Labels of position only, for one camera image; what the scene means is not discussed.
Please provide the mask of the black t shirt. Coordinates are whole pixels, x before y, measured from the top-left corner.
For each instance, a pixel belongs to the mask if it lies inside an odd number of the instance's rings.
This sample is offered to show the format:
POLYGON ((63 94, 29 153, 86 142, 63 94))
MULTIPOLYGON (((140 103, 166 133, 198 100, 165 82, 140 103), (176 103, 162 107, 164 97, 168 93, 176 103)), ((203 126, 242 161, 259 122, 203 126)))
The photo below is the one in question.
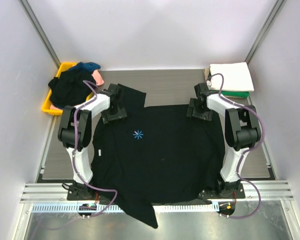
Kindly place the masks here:
POLYGON ((147 107, 144 92, 121 90, 126 118, 95 127, 92 184, 157 228, 153 204, 191 201, 215 187, 225 156, 220 117, 189 118, 187 104, 147 107))

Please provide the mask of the yellow plastic bin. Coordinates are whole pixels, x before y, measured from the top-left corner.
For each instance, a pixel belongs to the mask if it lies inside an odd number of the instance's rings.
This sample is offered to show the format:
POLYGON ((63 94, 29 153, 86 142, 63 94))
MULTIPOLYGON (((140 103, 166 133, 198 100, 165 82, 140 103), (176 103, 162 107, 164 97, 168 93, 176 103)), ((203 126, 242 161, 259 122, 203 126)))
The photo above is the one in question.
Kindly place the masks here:
POLYGON ((57 73, 48 83, 48 94, 41 110, 53 116, 60 116, 65 106, 75 106, 88 100, 92 91, 84 83, 88 81, 96 84, 93 73, 84 69, 69 70, 75 62, 64 62, 57 73))

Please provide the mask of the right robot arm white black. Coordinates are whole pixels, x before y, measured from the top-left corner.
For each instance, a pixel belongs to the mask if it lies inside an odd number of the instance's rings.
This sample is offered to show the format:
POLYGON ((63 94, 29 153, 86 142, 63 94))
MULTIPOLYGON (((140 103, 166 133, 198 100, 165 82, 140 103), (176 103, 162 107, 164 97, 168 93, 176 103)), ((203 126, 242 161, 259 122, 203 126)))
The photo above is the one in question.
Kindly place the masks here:
POLYGON ((187 116, 212 121, 213 113, 224 117, 224 137, 228 145, 225 163, 220 170, 214 188, 220 198, 228 198, 238 191, 241 171, 250 151, 262 138, 256 108, 229 100, 206 83, 194 86, 195 98, 191 98, 187 116))

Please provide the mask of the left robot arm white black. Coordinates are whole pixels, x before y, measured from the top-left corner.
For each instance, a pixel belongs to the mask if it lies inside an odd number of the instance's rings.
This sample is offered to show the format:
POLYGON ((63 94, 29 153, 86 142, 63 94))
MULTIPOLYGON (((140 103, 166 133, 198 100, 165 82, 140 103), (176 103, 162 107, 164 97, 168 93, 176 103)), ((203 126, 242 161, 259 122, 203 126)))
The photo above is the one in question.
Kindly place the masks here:
POLYGON ((91 200, 97 188, 90 184, 93 172, 89 162, 88 145, 92 139, 92 120, 101 115, 104 124, 127 117, 123 103, 123 91, 117 84, 97 93, 93 84, 84 81, 93 97, 76 106, 65 106, 58 129, 58 140, 66 148, 73 170, 72 185, 66 186, 68 198, 91 200))

